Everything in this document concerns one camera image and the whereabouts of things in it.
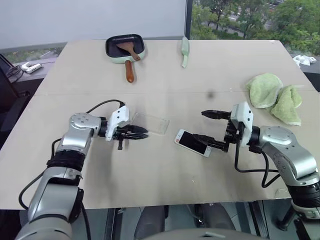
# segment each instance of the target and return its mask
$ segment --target white table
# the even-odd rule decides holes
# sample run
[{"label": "white table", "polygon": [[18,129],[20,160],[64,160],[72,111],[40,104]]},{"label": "white table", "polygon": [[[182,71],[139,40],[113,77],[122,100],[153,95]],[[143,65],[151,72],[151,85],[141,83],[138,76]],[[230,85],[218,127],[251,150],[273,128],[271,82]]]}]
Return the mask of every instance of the white table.
[{"label": "white table", "polygon": [[[289,197],[282,179],[263,189],[262,173],[238,173],[233,167],[234,145],[228,153],[214,149],[205,158],[173,140],[179,129],[185,129],[222,141],[227,121],[203,117],[201,111],[230,111],[234,104],[250,102],[245,83],[270,72],[284,85],[300,86],[303,103],[297,111],[302,125],[287,126],[266,110],[251,107],[254,125],[289,128],[320,166],[318,92],[278,41],[190,41],[186,69],[180,66],[179,44],[145,41],[147,55],[134,63],[137,78],[130,84],[124,65],[111,63],[106,56],[104,41],[68,43],[0,151],[0,209],[21,208],[20,190],[45,169],[51,142],[67,131],[69,117],[108,99],[126,102],[132,116],[142,112],[170,123],[164,136],[150,134],[146,139],[125,141],[122,151],[117,150],[117,142],[94,139],[80,181],[87,208]],[[110,103],[92,114],[108,117],[117,107]],[[264,161],[241,149],[239,167],[264,168]],[[36,186],[25,193],[26,203]]]}]

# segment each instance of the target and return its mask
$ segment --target frying pan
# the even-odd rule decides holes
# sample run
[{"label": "frying pan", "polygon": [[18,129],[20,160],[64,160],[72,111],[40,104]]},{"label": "frying pan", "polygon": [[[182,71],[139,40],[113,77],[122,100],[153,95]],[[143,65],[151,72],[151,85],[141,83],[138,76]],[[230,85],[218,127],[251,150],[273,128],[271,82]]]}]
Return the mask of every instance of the frying pan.
[{"label": "frying pan", "polygon": [[105,41],[105,53],[110,57],[115,64],[125,64],[126,79],[129,83],[134,81],[134,73],[132,70],[132,63],[135,62],[129,52],[117,47],[117,44],[133,42],[134,51],[141,60],[145,56],[145,45],[142,37],[138,34],[127,34],[112,36]]}]

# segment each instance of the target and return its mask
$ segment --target pan handle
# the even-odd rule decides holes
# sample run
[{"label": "pan handle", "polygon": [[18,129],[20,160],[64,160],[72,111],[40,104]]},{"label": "pan handle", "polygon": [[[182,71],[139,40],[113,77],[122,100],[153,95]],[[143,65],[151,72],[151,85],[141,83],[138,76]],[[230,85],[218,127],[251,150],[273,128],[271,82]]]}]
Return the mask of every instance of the pan handle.
[{"label": "pan handle", "polygon": [[129,83],[133,83],[133,81],[135,80],[134,77],[134,71],[132,70],[132,63],[130,60],[125,61],[124,63],[125,65],[125,76],[126,76],[126,80]]}]

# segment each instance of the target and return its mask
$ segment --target window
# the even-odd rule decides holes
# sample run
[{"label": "window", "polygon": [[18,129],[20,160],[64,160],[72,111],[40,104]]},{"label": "window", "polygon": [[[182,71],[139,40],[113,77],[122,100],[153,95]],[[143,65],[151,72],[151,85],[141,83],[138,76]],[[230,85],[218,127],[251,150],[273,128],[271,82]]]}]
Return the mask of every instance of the window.
[{"label": "window", "polygon": [[34,60],[57,58],[63,49],[63,47],[53,47],[37,50],[19,50],[3,53],[3,55],[9,60],[9,62],[15,64]]},{"label": "window", "polygon": [[319,0],[193,0],[190,39],[280,40],[320,55]]}]

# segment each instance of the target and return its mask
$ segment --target chair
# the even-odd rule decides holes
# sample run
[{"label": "chair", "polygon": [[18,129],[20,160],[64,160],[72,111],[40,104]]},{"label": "chair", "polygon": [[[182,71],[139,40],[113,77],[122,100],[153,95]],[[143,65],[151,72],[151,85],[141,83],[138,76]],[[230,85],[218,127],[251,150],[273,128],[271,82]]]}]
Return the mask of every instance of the chair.
[{"label": "chair", "polygon": [[18,93],[0,68],[0,149],[30,100],[28,92]]}]

